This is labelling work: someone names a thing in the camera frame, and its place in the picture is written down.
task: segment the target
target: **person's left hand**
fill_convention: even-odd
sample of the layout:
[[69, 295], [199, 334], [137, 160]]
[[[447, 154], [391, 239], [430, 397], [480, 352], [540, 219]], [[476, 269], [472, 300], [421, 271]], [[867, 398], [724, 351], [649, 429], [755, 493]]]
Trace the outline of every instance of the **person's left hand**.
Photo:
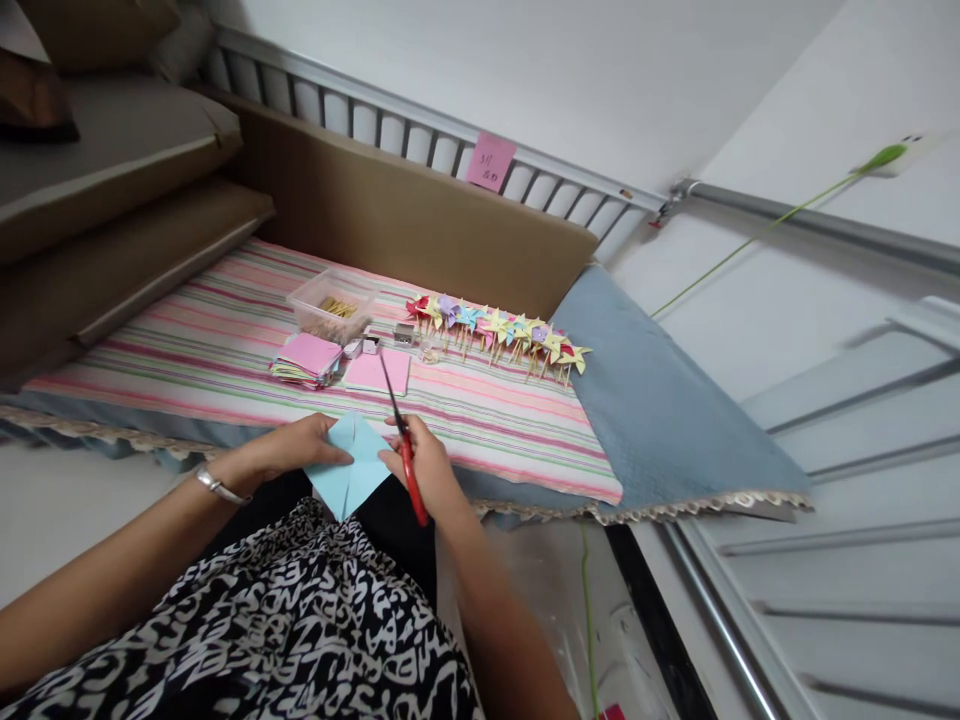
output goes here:
[[323, 413], [281, 425], [213, 460], [210, 474], [238, 495], [251, 494], [263, 482], [307, 465], [349, 465], [353, 458], [327, 442], [337, 421]]

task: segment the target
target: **lace trim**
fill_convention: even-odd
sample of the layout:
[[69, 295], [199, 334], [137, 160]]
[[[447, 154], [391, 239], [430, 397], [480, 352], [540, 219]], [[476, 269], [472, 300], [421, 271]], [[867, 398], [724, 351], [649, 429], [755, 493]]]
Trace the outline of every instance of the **lace trim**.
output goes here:
[[216, 445], [165, 438], [162, 435], [141, 432], [140, 430], [108, 427], [95, 422], [64, 420], [53, 415], [33, 412], [32, 410], [21, 410], [9, 405], [0, 405], [0, 420], [6, 420], [27, 430], [42, 428], [53, 430], [66, 437], [93, 438], [111, 445], [116, 445], [119, 441], [125, 440], [138, 452], [166, 450], [177, 460], [186, 460], [192, 453], [200, 453], [208, 460], [212, 460], [227, 450]]
[[[202, 454], [206, 459], [211, 460], [227, 450], [227, 448], [217, 447], [216, 445], [192, 442], [190, 440], [165, 438], [155, 433], [142, 432], [140, 430], [107, 427], [106, 425], [100, 425], [94, 422], [63, 420], [52, 415], [46, 415], [45, 413], [21, 410], [20, 408], [9, 405], [0, 405], [0, 420], [6, 420], [27, 430], [44, 428], [58, 432], [66, 437], [94, 438], [108, 442], [111, 445], [123, 440], [130, 443], [130, 446], [138, 452], [166, 450], [177, 460], [185, 460], [193, 453]], [[535, 505], [519, 505], [512, 502], [483, 499], [472, 500], [471, 504], [480, 517], [483, 517], [487, 513], [500, 512], [518, 515], [521, 520], [539, 519], [546, 521], [592, 515], [601, 525], [611, 525], [641, 520], [676, 520], [685, 515], [699, 515], [705, 511], [721, 512], [730, 508], [750, 508], [757, 503], [764, 502], [778, 507], [788, 504], [801, 510], [807, 510], [812, 507], [809, 499], [803, 494], [775, 490], [741, 490], [738, 492], [711, 495], [696, 500], [648, 505], [647, 507], [635, 510], [623, 510], [604, 514], [601, 514], [600, 505], [596, 501], [584, 503], [572, 510], [555, 510], [553, 508], [538, 507]]]

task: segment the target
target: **light blue paper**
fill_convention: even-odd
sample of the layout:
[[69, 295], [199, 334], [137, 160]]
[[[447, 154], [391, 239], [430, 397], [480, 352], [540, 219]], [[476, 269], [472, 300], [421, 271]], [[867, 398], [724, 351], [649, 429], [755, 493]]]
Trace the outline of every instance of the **light blue paper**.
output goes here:
[[353, 411], [330, 428], [327, 440], [350, 453], [353, 465], [311, 465], [303, 470], [333, 516], [343, 522], [390, 477], [387, 466], [377, 457], [380, 450], [389, 450], [390, 446]]

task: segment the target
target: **striped cloth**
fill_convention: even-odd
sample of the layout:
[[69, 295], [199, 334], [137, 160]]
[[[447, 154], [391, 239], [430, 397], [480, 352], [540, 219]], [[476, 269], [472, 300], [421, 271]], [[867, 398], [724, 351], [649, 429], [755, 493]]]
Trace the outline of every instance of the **striped cloth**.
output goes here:
[[[388, 396], [339, 382], [314, 392], [268, 372], [297, 330], [286, 295], [328, 267], [379, 290], [370, 332], [380, 337], [406, 319], [405, 301], [432, 292], [254, 239], [25, 389], [246, 426], [356, 410], [389, 435]], [[623, 489], [573, 389], [524, 383], [526, 366], [490, 367], [477, 347], [465, 363], [414, 360], [401, 412], [420, 415], [457, 465], [616, 505]]]

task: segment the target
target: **white floor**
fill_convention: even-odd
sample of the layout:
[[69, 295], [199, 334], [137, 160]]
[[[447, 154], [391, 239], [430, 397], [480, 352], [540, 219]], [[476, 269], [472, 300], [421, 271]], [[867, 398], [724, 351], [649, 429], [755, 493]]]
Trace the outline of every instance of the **white floor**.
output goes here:
[[[89, 450], [0, 445], [0, 607], [134, 518], [178, 479], [150, 455], [109, 460]], [[588, 716], [579, 525], [550, 522], [511, 533], [488, 527], [488, 535], [553, 646], [581, 715]], [[601, 708], [619, 704], [636, 720], [675, 718], [603, 530], [590, 524], [588, 539]], [[441, 561], [438, 584], [452, 574]]]
[[0, 445], [0, 607], [150, 507], [177, 480], [151, 455]]

